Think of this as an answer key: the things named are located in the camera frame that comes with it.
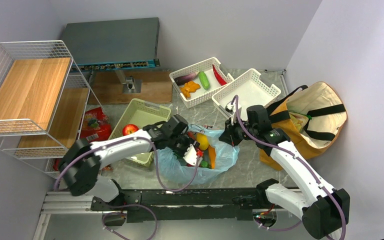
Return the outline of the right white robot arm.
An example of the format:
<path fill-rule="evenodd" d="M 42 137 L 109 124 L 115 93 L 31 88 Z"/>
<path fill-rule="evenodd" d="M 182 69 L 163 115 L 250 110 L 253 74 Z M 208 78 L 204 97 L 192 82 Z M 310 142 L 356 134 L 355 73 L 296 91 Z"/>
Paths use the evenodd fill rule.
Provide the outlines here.
<path fill-rule="evenodd" d="M 300 192 L 294 192 L 274 179 L 257 186 L 256 203 L 267 208 L 278 205 L 299 218 L 306 231 L 317 240 L 334 237 L 345 239 L 349 222 L 350 195 L 324 180 L 298 152 L 288 135 L 272 128 L 262 105 L 247 108 L 247 120 L 241 119 L 241 108 L 229 103 L 231 114 L 219 140 L 237 146 L 253 140 L 258 148 L 274 159 L 295 182 Z"/>

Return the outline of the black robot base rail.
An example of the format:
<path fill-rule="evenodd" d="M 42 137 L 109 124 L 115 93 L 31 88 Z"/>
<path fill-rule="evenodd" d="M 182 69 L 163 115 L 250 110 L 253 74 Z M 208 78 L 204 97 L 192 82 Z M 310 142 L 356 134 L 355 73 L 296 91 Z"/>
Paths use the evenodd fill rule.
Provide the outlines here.
<path fill-rule="evenodd" d="M 250 221 L 254 214 L 272 208 L 256 187 L 190 188 L 177 193 L 162 189 L 125 189 L 120 200 L 106 203 L 95 196 L 90 206 L 93 212 L 123 211 L 128 223 L 154 219 Z"/>

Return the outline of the red toy apple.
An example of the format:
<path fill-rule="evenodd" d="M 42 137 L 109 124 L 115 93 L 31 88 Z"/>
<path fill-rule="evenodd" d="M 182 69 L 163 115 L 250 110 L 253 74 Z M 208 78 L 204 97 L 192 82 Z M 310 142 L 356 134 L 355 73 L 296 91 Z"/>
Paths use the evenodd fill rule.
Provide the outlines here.
<path fill-rule="evenodd" d="M 130 135 L 130 134 L 133 134 L 135 132 L 137 132 L 139 130 L 139 127 L 135 124 L 126 124 L 123 128 L 122 128 L 122 135 L 123 136 L 127 136 L 127 135 Z"/>

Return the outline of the blue printed plastic grocery bag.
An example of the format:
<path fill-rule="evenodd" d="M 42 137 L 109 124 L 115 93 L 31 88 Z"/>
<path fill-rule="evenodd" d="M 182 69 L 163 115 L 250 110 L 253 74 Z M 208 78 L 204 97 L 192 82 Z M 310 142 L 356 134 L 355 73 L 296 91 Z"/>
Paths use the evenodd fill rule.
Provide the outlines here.
<path fill-rule="evenodd" d="M 192 185 L 208 184 L 237 163 L 240 148 L 220 141 L 222 130 L 212 130 L 191 124 L 188 131 L 195 134 L 196 137 L 205 137 L 204 140 L 207 140 L 209 146 L 203 151 L 203 157 L 196 173 L 194 173 L 193 165 L 176 156 L 171 149 L 158 150 L 158 172 L 166 180 L 186 184 L 194 178 Z"/>

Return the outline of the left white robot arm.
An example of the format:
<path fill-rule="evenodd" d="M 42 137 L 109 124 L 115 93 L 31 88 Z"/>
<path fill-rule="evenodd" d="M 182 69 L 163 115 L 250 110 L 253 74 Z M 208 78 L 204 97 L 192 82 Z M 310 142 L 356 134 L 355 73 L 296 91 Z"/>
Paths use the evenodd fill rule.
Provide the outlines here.
<path fill-rule="evenodd" d="M 101 176 L 100 170 L 119 160 L 166 148 L 198 168 L 202 159 L 197 152 L 199 144 L 187 135 L 188 128 L 188 122 L 176 114 L 126 136 L 93 142 L 78 139 L 59 161 L 53 189 L 58 191 L 64 181 L 72 196 L 92 195 L 117 210 L 126 204 L 126 195 L 115 180 Z"/>

